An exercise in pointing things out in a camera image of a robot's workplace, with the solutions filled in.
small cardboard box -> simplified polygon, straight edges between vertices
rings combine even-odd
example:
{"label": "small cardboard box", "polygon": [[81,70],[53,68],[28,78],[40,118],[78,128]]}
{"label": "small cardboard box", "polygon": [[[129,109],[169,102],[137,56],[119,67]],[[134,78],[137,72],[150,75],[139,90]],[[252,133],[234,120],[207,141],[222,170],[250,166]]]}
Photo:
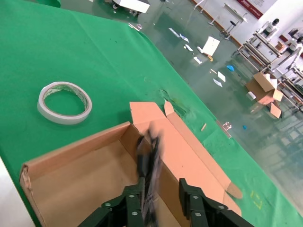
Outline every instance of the small cardboard box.
{"label": "small cardboard box", "polygon": [[254,78],[245,86],[256,96],[256,101],[262,105],[268,105],[275,100],[282,100],[283,93],[275,89],[263,73],[255,74]]}
{"label": "small cardboard box", "polygon": [[22,165],[20,185],[43,227],[76,227],[102,203],[121,195],[125,186],[136,184],[136,145],[151,122],[153,131],[162,133],[160,226],[190,226],[178,197],[181,177],[241,215],[227,194],[240,198],[241,191],[169,103],[167,117],[155,103],[130,106],[134,124],[123,123]]}

cardboard box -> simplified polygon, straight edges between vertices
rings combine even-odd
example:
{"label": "cardboard box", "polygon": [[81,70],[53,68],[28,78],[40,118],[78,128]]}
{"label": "cardboard box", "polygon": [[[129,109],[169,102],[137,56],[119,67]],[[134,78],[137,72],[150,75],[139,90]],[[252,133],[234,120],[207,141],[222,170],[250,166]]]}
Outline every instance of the cardboard box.
{"label": "cardboard box", "polygon": [[262,105],[268,105],[275,100],[282,100],[283,93],[275,89],[263,73],[255,74],[254,78],[245,86],[256,96],[256,101]]}
{"label": "cardboard box", "polygon": [[76,227],[102,203],[121,195],[125,186],[136,184],[137,140],[150,122],[155,132],[162,133],[160,226],[189,227],[178,197],[181,177],[241,215],[227,194],[241,197],[240,190],[192,137],[172,106],[165,105],[168,118],[155,103],[130,106],[134,124],[126,122],[23,164],[20,185],[43,227]]}

box flap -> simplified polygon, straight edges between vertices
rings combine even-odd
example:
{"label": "box flap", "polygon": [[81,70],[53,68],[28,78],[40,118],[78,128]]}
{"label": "box flap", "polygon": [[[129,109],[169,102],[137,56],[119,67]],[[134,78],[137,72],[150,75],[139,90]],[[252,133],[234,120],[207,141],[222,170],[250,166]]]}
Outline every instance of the box flap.
{"label": "box flap", "polygon": [[281,115],[281,109],[277,101],[274,101],[270,104],[270,113],[276,118],[279,118]]}
{"label": "box flap", "polygon": [[[161,132],[162,160],[176,179],[186,178],[189,185],[202,188],[205,195],[223,203],[225,190],[216,177],[184,140],[177,129],[170,123],[155,103],[131,103],[131,112],[136,128],[145,134],[152,121],[152,129]],[[241,215],[241,210],[230,198],[224,204]]]}
{"label": "box flap", "polygon": [[280,102],[282,100],[282,97],[283,97],[283,93],[281,91],[275,89],[274,93],[273,93],[273,98]]}
{"label": "box flap", "polygon": [[275,89],[274,86],[264,77],[263,73],[258,72],[254,79],[260,84],[265,92]]}
{"label": "box flap", "polygon": [[243,194],[241,190],[229,179],[221,167],[216,163],[213,157],[208,153],[205,147],[200,143],[200,141],[195,137],[192,131],[186,126],[182,119],[174,111],[174,107],[170,102],[165,102],[164,111],[166,117],[169,119],[170,123],[177,129],[177,131],[182,135],[185,141],[190,145],[190,147],[195,151],[201,161],[206,165],[209,171],[215,176],[219,181],[221,186],[235,198],[241,199]]}

red sign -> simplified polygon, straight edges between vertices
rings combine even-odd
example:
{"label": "red sign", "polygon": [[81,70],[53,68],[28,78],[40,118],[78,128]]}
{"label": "red sign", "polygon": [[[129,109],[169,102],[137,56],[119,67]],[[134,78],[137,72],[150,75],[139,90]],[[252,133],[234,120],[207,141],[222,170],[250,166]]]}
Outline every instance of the red sign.
{"label": "red sign", "polygon": [[245,9],[247,9],[257,19],[260,19],[261,16],[263,16],[263,13],[261,13],[249,1],[247,1],[247,0],[237,0],[237,2],[239,2]]}

stool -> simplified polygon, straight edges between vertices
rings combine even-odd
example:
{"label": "stool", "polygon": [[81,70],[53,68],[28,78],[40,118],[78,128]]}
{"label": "stool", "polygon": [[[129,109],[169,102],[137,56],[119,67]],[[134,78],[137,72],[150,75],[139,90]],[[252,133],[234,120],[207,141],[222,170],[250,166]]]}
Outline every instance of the stool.
{"label": "stool", "polygon": [[231,36],[231,31],[237,26],[237,24],[233,21],[230,21],[231,25],[226,29],[222,30],[220,33],[224,36],[224,39],[229,40],[229,37]]}

